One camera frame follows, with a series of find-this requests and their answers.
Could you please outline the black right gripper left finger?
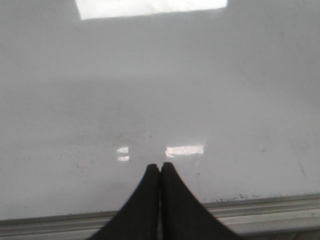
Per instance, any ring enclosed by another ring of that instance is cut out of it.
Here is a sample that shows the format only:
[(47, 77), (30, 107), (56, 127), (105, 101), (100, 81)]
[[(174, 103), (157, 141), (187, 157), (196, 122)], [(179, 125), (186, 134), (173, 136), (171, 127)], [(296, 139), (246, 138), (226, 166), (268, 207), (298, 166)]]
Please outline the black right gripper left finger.
[(160, 203), (160, 171), (149, 164), (137, 188), (119, 212), (90, 240), (156, 240)]

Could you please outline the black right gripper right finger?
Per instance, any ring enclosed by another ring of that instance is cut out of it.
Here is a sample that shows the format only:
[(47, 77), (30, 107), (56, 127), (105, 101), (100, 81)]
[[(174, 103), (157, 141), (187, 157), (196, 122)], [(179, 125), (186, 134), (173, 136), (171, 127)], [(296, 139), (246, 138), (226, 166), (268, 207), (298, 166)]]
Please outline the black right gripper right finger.
[(161, 222), (164, 240), (241, 240), (218, 221), (184, 184), (174, 165), (161, 168)]

